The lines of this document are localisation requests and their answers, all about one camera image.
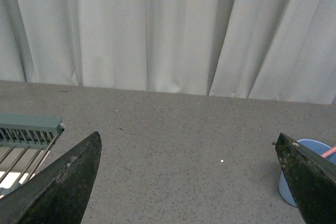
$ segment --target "light blue plastic cup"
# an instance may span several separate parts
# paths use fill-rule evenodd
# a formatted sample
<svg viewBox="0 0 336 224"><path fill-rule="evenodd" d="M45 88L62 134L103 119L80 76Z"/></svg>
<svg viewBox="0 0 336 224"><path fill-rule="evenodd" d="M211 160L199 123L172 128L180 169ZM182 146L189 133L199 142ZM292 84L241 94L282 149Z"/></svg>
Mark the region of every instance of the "light blue plastic cup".
<svg viewBox="0 0 336 224"><path fill-rule="evenodd" d="M327 150L331 149L330 146L323 144L319 141L312 140L312 139L301 139L298 142L300 144L304 145L305 147L311 149L312 151L316 152L317 154L321 155ZM330 156L327 157L327 160L331 161L332 163L336 164L336 155L331 154ZM292 197L292 194L289 191L287 182L285 180L285 176L283 175L283 172L281 172L280 175L280 181L279 181L279 192L283 199L290 203L292 206L297 207L297 205L294 202L294 199Z"/></svg>

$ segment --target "pink handle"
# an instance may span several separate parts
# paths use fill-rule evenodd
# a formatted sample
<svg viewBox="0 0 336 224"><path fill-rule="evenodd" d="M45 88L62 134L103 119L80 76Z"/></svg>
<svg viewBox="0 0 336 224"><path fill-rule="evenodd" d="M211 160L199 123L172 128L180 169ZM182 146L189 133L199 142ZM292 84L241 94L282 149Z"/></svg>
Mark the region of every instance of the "pink handle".
<svg viewBox="0 0 336 224"><path fill-rule="evenodd" d="M329 155L333 154L334 152L336 152L336 146L331 148L330 150L326 151L325 153L323 153L321 156L322 157L328 157Z"/></svg>

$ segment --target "dish rack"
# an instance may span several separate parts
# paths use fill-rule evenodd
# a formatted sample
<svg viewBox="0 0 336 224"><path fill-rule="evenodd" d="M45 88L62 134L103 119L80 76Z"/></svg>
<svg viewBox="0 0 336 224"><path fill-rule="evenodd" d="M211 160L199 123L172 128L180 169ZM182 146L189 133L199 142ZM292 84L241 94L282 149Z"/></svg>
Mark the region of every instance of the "dish rack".
<svg viewBox="0 0 336 224"><path fill-rule="evenodd" d="M2 197L33 177L63 130L57 116L0 113Z"/></svg>

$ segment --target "gray speckled floor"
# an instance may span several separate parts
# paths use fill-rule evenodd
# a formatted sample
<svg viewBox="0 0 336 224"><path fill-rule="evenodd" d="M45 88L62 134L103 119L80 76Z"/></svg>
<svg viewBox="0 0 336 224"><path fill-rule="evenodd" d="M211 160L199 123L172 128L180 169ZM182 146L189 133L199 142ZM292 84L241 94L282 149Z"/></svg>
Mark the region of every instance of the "gray speckled floor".
<svg viewBox="0 0 336 224"><path fill-rule="evenodd" d="M0 81L0 112L62 117L42 168L99 131L84 224L304 223L278 193L271 143L336 142L332 105Z"/></svg>

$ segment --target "white curtain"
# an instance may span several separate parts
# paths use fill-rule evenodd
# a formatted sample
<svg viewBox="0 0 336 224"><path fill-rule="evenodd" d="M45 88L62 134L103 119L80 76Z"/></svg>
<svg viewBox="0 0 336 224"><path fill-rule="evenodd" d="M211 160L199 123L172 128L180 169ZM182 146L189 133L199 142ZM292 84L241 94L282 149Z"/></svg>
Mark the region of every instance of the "white curtain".
<svg viewBox="0 0 336 224"><path fill-rule="evenodd" d="M0 79L332 103L336 0L0 0Z"/></svg>

